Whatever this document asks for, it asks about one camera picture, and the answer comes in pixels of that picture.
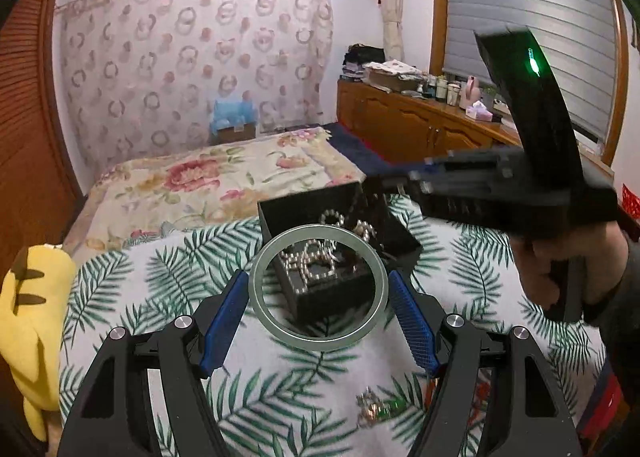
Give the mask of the person's right hand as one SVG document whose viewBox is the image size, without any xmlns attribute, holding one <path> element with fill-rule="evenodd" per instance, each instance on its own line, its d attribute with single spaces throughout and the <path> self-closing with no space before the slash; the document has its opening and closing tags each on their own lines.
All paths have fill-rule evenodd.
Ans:
<svg viewBox="0 0 640 457">
<path fill-rule="evenodd" d="M 510 244 L 527 299 L 544 310 L 560 299 L 560 287 L 551 279 L 553 263 L 584 260 L 582 301 L 591 305 L 620 284 L 629 258 L 628 239 L 616 222 L 583 226 L 553 239 L 511 236 Z"/>
</svg>

